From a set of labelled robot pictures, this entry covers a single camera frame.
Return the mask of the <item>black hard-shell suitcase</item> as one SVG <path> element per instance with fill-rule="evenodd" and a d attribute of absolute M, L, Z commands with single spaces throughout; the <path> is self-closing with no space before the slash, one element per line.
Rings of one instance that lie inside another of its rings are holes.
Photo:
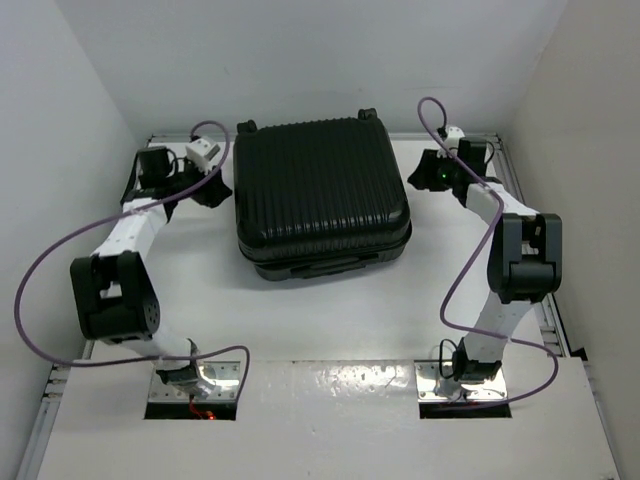
<path fill-rule="evenodd" d="M 392 262 L 412 234 L 389 134 L 373 108 L 354 117 L 237 126 L 240 252 L 263 279 L 310 279 Z"/>

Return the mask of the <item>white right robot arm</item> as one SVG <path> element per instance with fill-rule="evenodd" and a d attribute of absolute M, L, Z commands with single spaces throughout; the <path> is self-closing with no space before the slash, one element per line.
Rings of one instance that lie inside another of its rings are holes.
<path fill-rule="evenodd" d="M 562 220 L 517 200 L 488 176 L 487 143 L 463 137 L 453 152 L 426 149 L 408 183 L 417 190 L 451 192 L 462 207 L 491 228 L 487 261 L 489 294 L 475 325 L 466 331 L 441 377 L 460 383 L 492 379 L 520 321 L 562 279 Z"/>

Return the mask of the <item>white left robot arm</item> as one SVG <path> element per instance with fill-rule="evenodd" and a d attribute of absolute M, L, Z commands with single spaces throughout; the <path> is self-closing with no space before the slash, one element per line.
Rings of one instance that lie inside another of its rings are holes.
<path fill-rule="evenodd" d="M 189 197 L 207 208 L 230 196 L 212 164 L 219 150 L 206 137 L 188 143 L 183 158 L 164 146 L 139 150 L 121 198 L 123 217 L 90 256 L 76 258 L 70 266 L 84 337 L 152 358 L 163 384 L 198 397 L 213 392 L 215 378 L 197 359 L 195 342 L 162 324 L 144 260 L 172 218 L 175 194 L 197 185 Z"/>

